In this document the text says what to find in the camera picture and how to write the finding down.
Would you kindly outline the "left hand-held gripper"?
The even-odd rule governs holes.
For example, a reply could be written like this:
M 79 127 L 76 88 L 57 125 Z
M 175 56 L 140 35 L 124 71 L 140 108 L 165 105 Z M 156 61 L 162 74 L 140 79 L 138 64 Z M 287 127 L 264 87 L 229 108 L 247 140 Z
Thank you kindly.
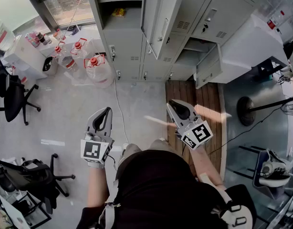
M 105 161 L 113 148 L 114 140 L 110 137 L 113 111 L 110 107 L 102 108 L 87 120 L 84 139 L 81 139 L 81 158 L 88 166 L 104 169 Z

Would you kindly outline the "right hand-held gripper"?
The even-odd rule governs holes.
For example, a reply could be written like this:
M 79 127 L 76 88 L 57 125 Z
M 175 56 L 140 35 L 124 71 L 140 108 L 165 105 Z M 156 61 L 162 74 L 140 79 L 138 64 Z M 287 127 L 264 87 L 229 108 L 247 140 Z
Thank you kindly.
M 167 102 L 167 112 L 178 128 L 177 137 L 190 149 L 197 149 L 213 137 L 207 121 L 203 121 L 189 103 L 172 99 Z M 183 125 L 182 121 L 185 120 L 189 120 L 189 122 Z

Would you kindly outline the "grey metal locker cabinet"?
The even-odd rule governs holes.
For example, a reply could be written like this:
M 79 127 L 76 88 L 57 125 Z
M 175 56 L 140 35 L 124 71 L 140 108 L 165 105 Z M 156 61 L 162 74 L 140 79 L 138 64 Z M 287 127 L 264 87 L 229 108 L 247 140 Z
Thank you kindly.
M 216 43 L 223 46 L 258 0 L 182 0 L 158 60 L 141 31 L 142 0 L 89 1 L 115 78 L 164 81 L 196 75 L 198 63 Z M 124 18 L 112 16 L 116 8 L 126 9 Z

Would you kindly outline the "person's left forearm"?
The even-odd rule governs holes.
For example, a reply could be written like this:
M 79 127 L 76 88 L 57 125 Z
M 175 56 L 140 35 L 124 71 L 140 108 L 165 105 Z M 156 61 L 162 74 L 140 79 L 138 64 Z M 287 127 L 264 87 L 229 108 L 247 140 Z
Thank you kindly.
M 109 197 L 105 169 L 89 168 L 87 207 L 101 207 Z

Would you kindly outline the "white shoulder harness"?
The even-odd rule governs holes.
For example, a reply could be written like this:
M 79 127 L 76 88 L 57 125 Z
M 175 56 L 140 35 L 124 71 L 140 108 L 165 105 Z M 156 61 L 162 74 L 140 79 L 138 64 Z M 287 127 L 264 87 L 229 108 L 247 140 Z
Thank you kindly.
M 226 207 L 224 209 L 213 208 L 211 214 L 217 215 L 219 219 L 223 220 L 228 225 L 228 229 L 252 229 L 253 217 L 251 211 L 246 206 L 235 203 L 225 190 L 211 182 L 206 173 L 200 174 L 197 181 L 215 188 L 224 200 Z M 115 203 L 117 193 L 118 180 L 115 180 L 112 192 L 105 202 L 105 208 L 99 218 L 99 221 L 104 220 L 101 224 L 105 229 L 112 229 L 115 221 L 115 208 L 121 206 L 119 203 Z

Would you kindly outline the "person's right forearm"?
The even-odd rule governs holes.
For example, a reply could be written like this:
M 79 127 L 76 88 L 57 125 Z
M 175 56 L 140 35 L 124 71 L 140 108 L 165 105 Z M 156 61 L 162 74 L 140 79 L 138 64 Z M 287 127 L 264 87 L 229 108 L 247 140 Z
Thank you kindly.
M 198 179 L 201 178 L 201 175 L 206 174 L 213 185 L 219 187 L 220 189 L 226 190 L 220 174 L 212 164 L 206 150 L 203 147 L 198 147 L 195 150 L 190 149 L 189 151 L 192 156 Z

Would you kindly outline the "wooden slatted platform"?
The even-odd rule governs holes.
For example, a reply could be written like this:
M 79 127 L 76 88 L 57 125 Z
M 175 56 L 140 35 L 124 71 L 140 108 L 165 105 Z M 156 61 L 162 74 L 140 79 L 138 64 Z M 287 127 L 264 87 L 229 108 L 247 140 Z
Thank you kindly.
M 208 83 L 199 89 L 193 81 L 165 83 L 166 100 L 177 99 L 194 106 L 202 120 L 209 124 L 213 137 L 204 147 L 221 178 L 225 176 L 227 158 L 227 116 L 222 85 Z

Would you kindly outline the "person's khaki trousers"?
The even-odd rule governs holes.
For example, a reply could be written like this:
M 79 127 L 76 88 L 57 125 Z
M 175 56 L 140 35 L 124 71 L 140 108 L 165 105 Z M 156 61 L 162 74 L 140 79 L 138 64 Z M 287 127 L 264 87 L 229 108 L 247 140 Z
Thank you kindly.
M 140 149 L 136 144 L 129 144 L 126 148 L 126 151 L 124 152 L 124 155 L 121 156 L 120 161 L 118 163 L 118 169 L 116 173 L 116 179 L 119 179 L 124 172 L 126 166 L 137 156 L 140 154 L 147 154 L 153 151 L 166 151 L 171 152 L 173 154 L 176 154 L 178 156 L 181 156 L 177 153 L 175 149 L 172 148 L 172 146 L 164 139 L 157 139 L 155 140 L 149 149 L 142 150 Z

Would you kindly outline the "white floor tape strip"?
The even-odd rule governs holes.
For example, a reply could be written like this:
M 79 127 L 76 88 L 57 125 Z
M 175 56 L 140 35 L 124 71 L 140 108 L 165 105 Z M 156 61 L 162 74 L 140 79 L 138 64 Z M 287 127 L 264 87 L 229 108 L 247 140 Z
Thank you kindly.
M 43 145 L 54 145 L 54 146 L 65 146 L 65 142 L 42 139 L 41 144 Z

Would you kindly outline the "clear water jug red cap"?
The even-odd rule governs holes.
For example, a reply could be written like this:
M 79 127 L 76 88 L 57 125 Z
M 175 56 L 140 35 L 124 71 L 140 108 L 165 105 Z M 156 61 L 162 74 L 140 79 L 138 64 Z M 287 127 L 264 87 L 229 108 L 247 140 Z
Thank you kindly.
M 103 54 L 84 59 L 84 68 L 92 83 L 98 88 L 107 88 L 114 81 L 112 68 Z
M 88 54 L 87 39 L 80 38 L 79 41 L 75 42 L 70 54 L 75 61 L 83 61 Z

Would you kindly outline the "black fan stand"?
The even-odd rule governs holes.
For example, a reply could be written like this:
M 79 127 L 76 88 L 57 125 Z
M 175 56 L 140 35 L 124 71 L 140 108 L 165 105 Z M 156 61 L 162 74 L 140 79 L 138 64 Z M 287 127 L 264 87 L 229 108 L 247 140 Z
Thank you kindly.
M 256 118 L 256 112 L 272 107 L 279 107 L 286 115 L 293 115 L 293 97 L 262 106 L 255 107 L 251 98 L 244 96 L 237 102 L 238 119 L 243 126 L 251 126 Z

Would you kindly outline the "black office chair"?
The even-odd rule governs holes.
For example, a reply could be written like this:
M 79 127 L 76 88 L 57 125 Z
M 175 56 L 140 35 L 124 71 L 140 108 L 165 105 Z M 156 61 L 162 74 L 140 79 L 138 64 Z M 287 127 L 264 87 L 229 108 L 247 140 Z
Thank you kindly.
M 50 165 L 38 159 L 24 160 L 19 165 L 14 165 L 0 160 L 0 177 L 20 191 L 27 191 L 43 202 L 48 214 L 52 214 L 57 208 L 57 197 L 62 194 L 69 196 L 58 181 L 63 179 L 75 179 L 75 175 L 56 176 L 54 174 L 54 160 L 58 158 L 56 153 L 51 155 Z
M 34 84 L 31 89 L 25 89 L 19 77 L 9 74 L 0 60 L 0 97 L 4 100 L 4 106 L 0 107 L 0 112 L 5 113 L 7 122 L 14 120 L 22 111 L 24 124 L 28 125 L 29 123 L 26 121 L 27 105 L 35 108 L 38 112 L 41 111 L 39 106 L 28 102 L 33 90 L 38 88 L 39 86 Z

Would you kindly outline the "white cardboard box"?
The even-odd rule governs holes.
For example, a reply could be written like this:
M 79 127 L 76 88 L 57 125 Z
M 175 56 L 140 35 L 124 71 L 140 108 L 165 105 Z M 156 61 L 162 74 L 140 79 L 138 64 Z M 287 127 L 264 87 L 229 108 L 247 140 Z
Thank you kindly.
M 38 80 L 48 76 L 42 70 L 46 60 L 45 56 L 34 48 L 23 35 L 15 38 L 13 46 L 6 51 L 3 59 L 28 80 Z

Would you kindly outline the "white and black bundle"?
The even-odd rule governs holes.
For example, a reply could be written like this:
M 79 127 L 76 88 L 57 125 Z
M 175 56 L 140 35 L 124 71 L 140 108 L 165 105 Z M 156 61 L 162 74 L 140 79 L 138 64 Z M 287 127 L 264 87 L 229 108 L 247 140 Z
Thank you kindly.
M 259 183 L 266 187 L 283 187 L 290 175 L 287 167 L 289 162 L 280 158 L 274 151 L 267 149 L 268 159 L 263 162 L 260 171 Z

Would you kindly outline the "dark blue chair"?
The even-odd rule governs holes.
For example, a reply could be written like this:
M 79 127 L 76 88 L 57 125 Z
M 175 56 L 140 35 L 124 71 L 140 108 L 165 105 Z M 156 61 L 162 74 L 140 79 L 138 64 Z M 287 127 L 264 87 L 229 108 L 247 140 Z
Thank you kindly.
M 251 171 L 253 173 L 252 176 L 246 175 L 244 173 L 238 172 L 238 171 L 233 171 L 233 173 L 248 178 L 252 180 L 252 186 L 262 194 L 266 195 L 267 197 L 271 199 L 277 199 L 279 198 L 283 193 L 284 193 L 284 187 L 266 187 L 263 186 L 259 183 L 259 177 L 260 177 L 260 171 L 262 168 L 262 164 L 264 161 L 268 159 L 268 154 L 267 154 L 267 149 L 263 149 L 260 147 L 256 146 L 251 146 L 251 147 L 244 147 L 244 146 L 239 146 L 239 148 L 249 151 L 251 153 L 256 153 L 258 155 L 257 161 L 256 161 L 256 166 L 255 169 L 247 169 L 248 171 Z

